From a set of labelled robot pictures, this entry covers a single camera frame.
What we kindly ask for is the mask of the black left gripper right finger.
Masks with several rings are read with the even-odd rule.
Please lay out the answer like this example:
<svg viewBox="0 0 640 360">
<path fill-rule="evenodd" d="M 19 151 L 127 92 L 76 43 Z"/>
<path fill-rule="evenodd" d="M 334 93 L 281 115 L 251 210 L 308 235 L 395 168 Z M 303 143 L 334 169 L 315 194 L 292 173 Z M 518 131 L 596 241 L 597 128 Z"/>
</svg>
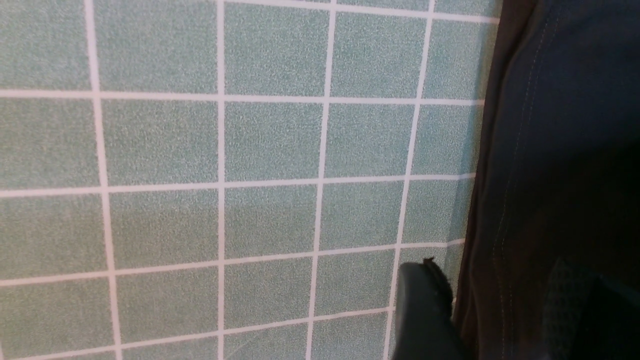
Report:
<svg viewBox="0 0 640 360">
<path fill-rule="evenodd" d="M 542 339 L 549 360 L 637 360 L 639 292 L 559 259 L 547 286 Z"/>
</svg>

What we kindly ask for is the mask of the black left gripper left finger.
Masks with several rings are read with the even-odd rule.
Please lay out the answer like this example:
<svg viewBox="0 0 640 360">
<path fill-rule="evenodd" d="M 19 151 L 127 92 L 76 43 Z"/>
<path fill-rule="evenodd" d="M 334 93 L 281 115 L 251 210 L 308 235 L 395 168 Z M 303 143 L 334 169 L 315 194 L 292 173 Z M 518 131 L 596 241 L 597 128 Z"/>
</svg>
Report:
<svg viewBox="0 0 640 360">
<path fill-rule="evenodd" d="M 455 329 L 453 290 L 434 259 L 398 269 L 393 360 L 470 360 Z"/>
</svg>

